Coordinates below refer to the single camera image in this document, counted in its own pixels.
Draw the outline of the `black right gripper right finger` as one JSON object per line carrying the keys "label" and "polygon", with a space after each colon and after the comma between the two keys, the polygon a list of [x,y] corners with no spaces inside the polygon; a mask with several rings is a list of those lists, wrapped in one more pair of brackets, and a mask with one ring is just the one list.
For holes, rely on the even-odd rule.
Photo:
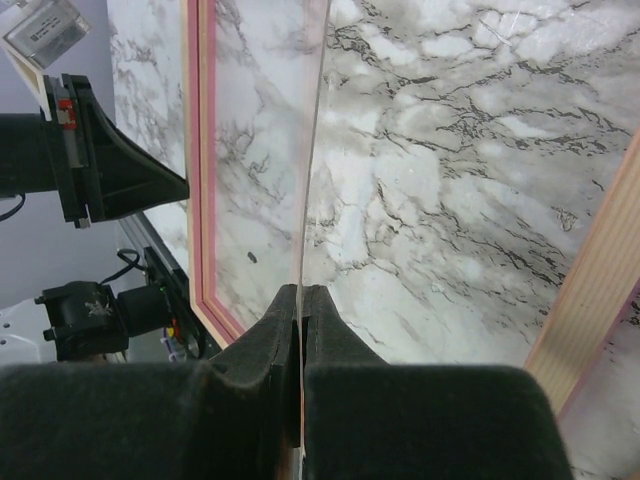
{"label": "black right gripper right finger", "polygon": [[308,479],[568,479],[549,401],[500,365],[393,365],[303,294]]}

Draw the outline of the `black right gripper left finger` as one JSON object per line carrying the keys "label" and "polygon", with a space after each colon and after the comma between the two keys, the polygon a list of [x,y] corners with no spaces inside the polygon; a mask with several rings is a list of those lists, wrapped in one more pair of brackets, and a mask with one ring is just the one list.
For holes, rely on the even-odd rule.
{"label": "black right gripper left finger", "polygon": [[287,479],[300,444],[297,289],[208,360],[1,371],[5,479]]}

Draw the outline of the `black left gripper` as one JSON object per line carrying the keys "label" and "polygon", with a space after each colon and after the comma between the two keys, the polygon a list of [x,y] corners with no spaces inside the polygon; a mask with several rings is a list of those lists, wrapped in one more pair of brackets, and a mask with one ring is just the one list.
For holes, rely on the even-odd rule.
{"label": "black left gripper", "polygon": [[[1,115],[1,198],[19,204],[33,193],[55,191],[64,220],[77,228],[119,220],[189,198],[189,186],[124,135],[105,114],[83,75],[44,77],[45,105],[38,113]],[[88,163],[81,159],[80,130]],[[83,203],[79,170],[86,167]]]}

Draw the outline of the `aluminium extrusion frame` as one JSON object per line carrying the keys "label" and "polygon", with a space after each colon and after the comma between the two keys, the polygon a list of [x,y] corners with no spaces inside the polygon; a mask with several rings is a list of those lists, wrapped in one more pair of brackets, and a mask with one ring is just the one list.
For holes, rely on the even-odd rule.
{"label": "aluminium extrusion frame", "polygon": [[118,221],[127,243],[141,254],[149,284],[164,290],[177,320],[197,320],[190,306],[189,279],[150,221],[142,213]]}

